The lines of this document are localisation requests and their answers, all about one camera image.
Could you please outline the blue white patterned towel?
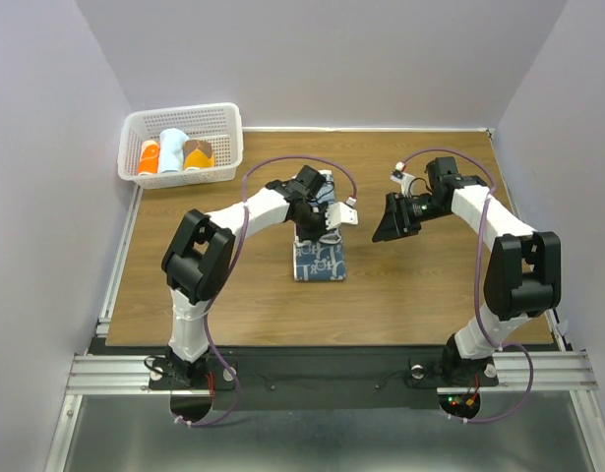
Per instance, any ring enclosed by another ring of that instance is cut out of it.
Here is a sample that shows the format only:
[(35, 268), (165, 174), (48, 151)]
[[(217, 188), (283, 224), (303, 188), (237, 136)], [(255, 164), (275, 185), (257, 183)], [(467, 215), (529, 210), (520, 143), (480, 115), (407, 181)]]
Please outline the blue white patterned towel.
[(340, 229), (318, 240), (304, 239), (305, 233), (294, 226), (293, 279), (297, 282), (338, 282), (346, 278), (346, 266)]

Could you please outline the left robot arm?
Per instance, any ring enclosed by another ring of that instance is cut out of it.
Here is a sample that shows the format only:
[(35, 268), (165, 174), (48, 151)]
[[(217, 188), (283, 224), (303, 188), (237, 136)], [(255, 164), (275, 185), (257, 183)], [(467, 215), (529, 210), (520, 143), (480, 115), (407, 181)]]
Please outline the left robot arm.
[(203, 355), (210, 347), (205, 317), (229, 277), (233, 251), (245, 239), (287, 221), (313, 236), (328, 232), (326, 208), (316, 205), (326, 184), (326, 174), (305, 165), (295, 177), (273, 180), (245, 202), (210, 213), (193, 209), (183, 216), (161, 263), (173, 310), (165, 348), (169, 376), (186, 387), (205, 379)]

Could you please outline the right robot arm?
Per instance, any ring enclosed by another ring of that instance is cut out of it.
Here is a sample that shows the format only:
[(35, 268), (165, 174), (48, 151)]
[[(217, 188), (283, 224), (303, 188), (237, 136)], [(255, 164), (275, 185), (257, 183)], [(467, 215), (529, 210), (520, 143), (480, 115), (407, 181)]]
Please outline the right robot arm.
[(437, 157), (425, 167), (426, 192), (415, 194), (416, 179), (405, 167), (401, 162), (391, 174), (400, 189), (386, 195), (373, 242), (415, 236), (423, 223), (449, 215), (477, 234), (475, 314), (449, 338), (440, 360), (441, 377), (461, 384), (486, 369), (511, 333), (560, 303), (561, 240), (552, 231), (532, 228), (503, 206), (487, 170), (463, 175), (453, 157)]

